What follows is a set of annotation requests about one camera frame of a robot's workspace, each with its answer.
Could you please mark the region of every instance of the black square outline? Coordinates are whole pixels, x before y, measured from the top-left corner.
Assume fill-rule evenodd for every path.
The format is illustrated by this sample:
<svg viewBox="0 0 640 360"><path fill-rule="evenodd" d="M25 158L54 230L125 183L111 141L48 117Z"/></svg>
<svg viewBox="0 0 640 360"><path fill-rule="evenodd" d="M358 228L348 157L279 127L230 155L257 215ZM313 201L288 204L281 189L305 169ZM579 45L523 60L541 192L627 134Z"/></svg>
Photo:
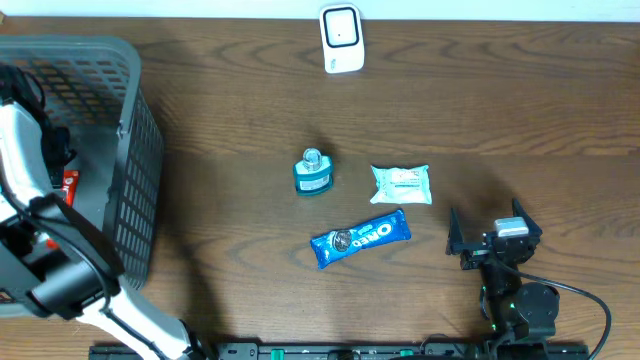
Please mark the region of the black square outline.
<svg viewBox="0 0 640 360"><path fill-rule="evenodd" d="M356 31L356 41L349 43L349 44L342 44L342 45L331 45L331 42L329 42L329 29L327 29L327 13L333 12L333 11L340 11L340 10L350 10L351 13L353 13L353 25L355 27L355 31ZM350 7L343 7L343 8L336 8L336 9L329 9L327 11L325 11L324 13L322 13L322 20L324 22L324 37L325 40L327 42L327 45L329 45L330 48L341 48L341 47L346 47L346 46L353 46L355 44L358 43L358 41L360 41L360 33L358 32L358 18L356 17L356 11L353 10L353 8Z"/></svg>

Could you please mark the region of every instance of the perforated basket side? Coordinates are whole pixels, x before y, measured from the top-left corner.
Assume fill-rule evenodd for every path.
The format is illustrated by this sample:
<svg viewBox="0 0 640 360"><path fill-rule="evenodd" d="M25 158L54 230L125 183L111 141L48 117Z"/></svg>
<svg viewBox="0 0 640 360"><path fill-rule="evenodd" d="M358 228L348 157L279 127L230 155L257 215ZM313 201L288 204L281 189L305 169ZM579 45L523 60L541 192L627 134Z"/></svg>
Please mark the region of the perforated basket side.
<svg viewBox="0 0 640 360"><path fill-rule="evenodd" d="M118 252L135 288L144 285L149 271L163 152L160 131L138 91L123 169L124 190L115 218Z"/></svg>

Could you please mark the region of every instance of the green marking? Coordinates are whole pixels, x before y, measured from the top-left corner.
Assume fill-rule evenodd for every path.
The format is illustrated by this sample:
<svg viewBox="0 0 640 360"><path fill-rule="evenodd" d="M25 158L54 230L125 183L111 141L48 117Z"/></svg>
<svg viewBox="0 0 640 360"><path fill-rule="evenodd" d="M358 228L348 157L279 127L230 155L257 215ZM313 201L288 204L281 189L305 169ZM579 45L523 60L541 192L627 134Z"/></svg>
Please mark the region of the green marking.
<svg viewBox="0 0 640 360"><path fill-rule="evenodd" d="M271 360L284 360L284 350L271 350Z"/></svg>

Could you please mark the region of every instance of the bottle label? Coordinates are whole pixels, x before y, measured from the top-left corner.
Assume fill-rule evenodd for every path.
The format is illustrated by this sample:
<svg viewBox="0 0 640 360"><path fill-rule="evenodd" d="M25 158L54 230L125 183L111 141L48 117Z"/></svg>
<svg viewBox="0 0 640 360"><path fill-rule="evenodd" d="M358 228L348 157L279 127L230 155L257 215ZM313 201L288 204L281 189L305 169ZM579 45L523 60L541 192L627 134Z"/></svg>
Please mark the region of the bottle label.
<svg viewBox="0 0 640 360"><path fill-rule="evenodd" d="M321 187L327 185L329 183L329 176L321 177L320 179L310 180L310 181L300 181L300 190L302 191L312 191L320 189Z"/></svg>

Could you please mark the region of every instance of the red package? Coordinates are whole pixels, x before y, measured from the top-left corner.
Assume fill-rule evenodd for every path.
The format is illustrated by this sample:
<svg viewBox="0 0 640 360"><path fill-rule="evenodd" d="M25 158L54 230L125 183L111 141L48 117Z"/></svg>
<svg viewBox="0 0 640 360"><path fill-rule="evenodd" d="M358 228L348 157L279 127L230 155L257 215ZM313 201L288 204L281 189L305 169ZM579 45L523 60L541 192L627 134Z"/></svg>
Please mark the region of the red package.
<svg viewBox="0 0 640 360"><path fill-rule="evenodd" d="M76 187L78 186L78 179L80 178L80 172L78 170L65 170L64 178L62 179L62 192L64 192L64 201L69 206L73 206L73 199L76 196Z"/></svg>

